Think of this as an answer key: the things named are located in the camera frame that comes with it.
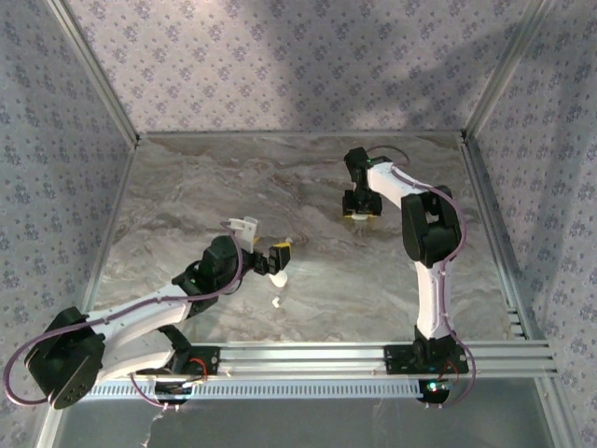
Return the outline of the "grey metal panel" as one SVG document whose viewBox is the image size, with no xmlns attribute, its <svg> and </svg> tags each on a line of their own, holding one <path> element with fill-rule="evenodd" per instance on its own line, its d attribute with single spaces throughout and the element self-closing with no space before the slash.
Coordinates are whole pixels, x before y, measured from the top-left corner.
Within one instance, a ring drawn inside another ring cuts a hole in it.
<svg viewBox="0 0 597 448">
<path fill-rule="evenodd" d="M 139 448 L 157 410 L 99 401 L 66 413 L 53 448 Z M 411 399 L 206 400 L 166 412 L 148 448 L 555 448 L 525 407 Z"/>
</svg>

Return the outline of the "white paper scrap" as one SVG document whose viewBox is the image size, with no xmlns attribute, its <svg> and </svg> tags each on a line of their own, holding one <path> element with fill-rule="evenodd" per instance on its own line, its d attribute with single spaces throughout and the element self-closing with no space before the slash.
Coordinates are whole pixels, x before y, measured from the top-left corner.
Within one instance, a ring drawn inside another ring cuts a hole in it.
<svg viewBox="0 0 597 448">
<path fill-rule="evenodd" d="M 150 440 L 152 437 L 152 430 L 154 429 L 154 426 L 157 422 L 159 422 L 159 420 L 164 416 L 163 413 L 158 413 L 155 416 L 152 417 L 151 422 L 149 423 L 147 429 L 144 430 L 141 439 L 139 441 L 139 448 L 148 448 L 148 445 L 150 444 Z"/>
</svg>

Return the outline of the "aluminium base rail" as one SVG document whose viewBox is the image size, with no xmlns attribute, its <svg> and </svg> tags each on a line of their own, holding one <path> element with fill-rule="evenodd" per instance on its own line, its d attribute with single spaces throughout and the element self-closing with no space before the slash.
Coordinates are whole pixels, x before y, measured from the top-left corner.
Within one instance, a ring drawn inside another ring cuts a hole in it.
<svg viewBox="0 0 597 448">
<path fill-rule="evenodd" d="M 469 373 L 388 374 L 383 361 L 386 345 L 410 343 L 222 343 L 217 375 L 223 378 L 410 378 L 465 379 L 554 377 L 557 368 L 545 341 L 480 341 L 467 344 Z"/>
</svg>

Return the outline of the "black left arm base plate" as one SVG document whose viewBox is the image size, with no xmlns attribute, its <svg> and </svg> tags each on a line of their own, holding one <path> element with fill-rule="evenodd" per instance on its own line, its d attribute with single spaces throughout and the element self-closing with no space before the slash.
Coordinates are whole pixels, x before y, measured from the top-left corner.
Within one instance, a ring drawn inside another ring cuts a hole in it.
<svg viewBox="0 0 597 448">
<path fill-rule="evenodd" d="M 217 375 L 221 348 L 217 345 L 192 345 L 183 364 L 183 373 L 205 378 Z"/>
</svg>

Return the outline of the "wide aluminium frame floor rail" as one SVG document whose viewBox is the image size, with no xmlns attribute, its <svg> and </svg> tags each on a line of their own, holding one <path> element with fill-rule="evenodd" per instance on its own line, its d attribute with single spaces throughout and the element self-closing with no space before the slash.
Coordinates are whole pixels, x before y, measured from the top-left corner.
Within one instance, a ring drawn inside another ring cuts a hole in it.
<svg viewBox="0 0 597 448">
<path fill-rule="evenodd" d="M 489 175 L 474 140 L 461 133 L 458 147 L 466 242 L 456 263 L 453 310 L 458 334 L 467 340 L 532 340 L 541 332 L 528 315 L 518 268 Z"/>
</svg>

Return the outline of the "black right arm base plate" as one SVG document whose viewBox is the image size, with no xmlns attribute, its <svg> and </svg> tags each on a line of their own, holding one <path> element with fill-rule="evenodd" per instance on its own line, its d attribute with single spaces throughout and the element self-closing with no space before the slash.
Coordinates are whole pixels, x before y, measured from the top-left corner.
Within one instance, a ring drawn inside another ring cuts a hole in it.
<svg viewBox="0 0 597 448">
<path fill-rule="evenodd" d="M 418 344 L 393 344 L 383 348 L 388 374 L 469 373 L 465 351 L 459 345 L 426 353 Z"/>
</svg>

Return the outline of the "aluminium frame post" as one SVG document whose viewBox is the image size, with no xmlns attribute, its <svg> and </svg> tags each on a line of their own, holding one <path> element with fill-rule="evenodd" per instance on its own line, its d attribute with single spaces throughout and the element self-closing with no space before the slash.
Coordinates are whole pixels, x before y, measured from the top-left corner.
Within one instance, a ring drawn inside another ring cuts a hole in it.
<svg viewBox="0 0 597 448">
<path fill-rule="evenodd" d="M 498 59 L 475 109 L 464 127 L 464 139 L 477 137 L 490 118 L 500 97 L 532 43 L 555 0 L 529 0 L 518 22 L 513 26 L 507 45 Z"/>
<path fill-rule="evenodd" d="M 555 448 L 577 448 L 580 444 L 576 424 L 558 378 L 535 379 L 535 387 Z"/>
<path fill-rule="evenodd" d="M 33 448 L 53 448 L 62 421 L 63 411 L 47 408 L 42 412 Z"/>
<path fill-rule="evenodd" d="M 106 107 L 109 116 L 115 122 L 125 140 L 135 147 L 139 135 L 129 119 L 125 107 L 112 88 L 105 70 L 102 68 L 83 29 L 78 24 L 67 0 L 44 0 L 51 14 L 56 19 L 63 35 L 82 65 L 90 83 Z"/>
</svg>

